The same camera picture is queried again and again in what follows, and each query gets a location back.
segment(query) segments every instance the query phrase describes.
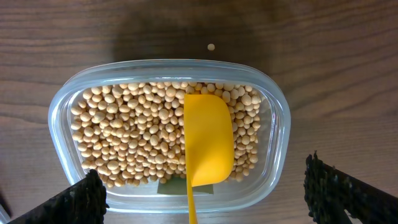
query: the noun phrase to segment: plastic container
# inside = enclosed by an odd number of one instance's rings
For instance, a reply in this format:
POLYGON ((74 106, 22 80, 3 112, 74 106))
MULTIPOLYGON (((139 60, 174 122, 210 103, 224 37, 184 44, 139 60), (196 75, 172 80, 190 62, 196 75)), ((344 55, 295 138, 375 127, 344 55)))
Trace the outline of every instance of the plastic container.
MULTIPOLYGON (((206 60, 140 60, 86 69, 64 84, 51 102, 49 128, 70 184, 84 178, 82 158, 72 139, 70 108, 86 88, 133 82, 212 82, 251 85, 264 96, 256 168, 243 182, 214 185, 213 195, 195 195, 198 212, 225 212, 245 208, 267 196, 276 186, 285 161, 290 111, 279 87, 259 70, 206 60)), ((110 211, 131 213, 185 213, 186 195, 157 194, 157 182, 108 189, 110 211)))

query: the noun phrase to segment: spatula head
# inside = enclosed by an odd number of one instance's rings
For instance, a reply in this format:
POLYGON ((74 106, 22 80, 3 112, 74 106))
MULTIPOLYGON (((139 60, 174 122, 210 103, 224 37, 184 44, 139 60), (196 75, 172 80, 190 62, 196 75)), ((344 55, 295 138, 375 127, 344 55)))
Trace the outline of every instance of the spatula head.
POLYGON ((185 95, 184 131, 192 187, 227 179, 233 168, 234 140, 226 103, 215 95, 185 95))

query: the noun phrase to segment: food storage container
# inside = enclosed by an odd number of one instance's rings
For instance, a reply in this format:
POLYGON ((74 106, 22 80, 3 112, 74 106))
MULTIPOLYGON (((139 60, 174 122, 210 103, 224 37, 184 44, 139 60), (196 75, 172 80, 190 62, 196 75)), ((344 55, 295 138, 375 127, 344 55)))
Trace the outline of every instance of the food storage container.
MULTIPOLYGON (((132 82, 211 82, 251 85, 263 98, 261 128, 257 134, 256 168, 242 182, 214 185, 214 194, 196 194, 198 212, 225 212, 245 208, 267 196, 276 186, 285 161, 290 132, 290 111, 279 87, 254 68, 207 60, 139 60, 118 62, 77 73, 54 96, 49 108, 49 128, 55 150, 70 184, 84 178, 83 161, 70 129, 70 108, 82 99, 83 90, 132 82)), ((186 195, 157 194, 157 182, 107 190, 110 211, 130 213, 185 213, 186 195)))

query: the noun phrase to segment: brown wooden surface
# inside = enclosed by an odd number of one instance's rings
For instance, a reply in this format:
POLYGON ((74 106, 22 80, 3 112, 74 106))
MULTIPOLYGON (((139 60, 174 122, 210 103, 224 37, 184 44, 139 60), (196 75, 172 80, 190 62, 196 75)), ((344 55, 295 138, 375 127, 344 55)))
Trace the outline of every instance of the brown wooden surface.
MULTIPOLYGON (((199 223, 311 223, 305 158, 398 196, 398 1, 19 0, 0 4, 0 193, 15 218, 68 187, 47 127, 59 88, 88 67, 203 58, 258 68, 292 131, 275 190, 199 223), (215 44, 209 52, 206 46, 215 44)), ((108 213, 106 223, 187 223, 108 213)))

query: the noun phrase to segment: yellow spoon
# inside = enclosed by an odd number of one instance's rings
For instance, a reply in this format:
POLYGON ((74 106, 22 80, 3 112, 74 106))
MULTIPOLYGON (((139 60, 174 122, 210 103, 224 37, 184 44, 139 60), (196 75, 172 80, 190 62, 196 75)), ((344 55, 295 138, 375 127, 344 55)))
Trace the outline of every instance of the yellow spoon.
POLYGON ((233 168, 234 140, 226 103, 215 95, 185 95, 184 131, 189 222, 197 224, 192 187, 220 183, 233 168))

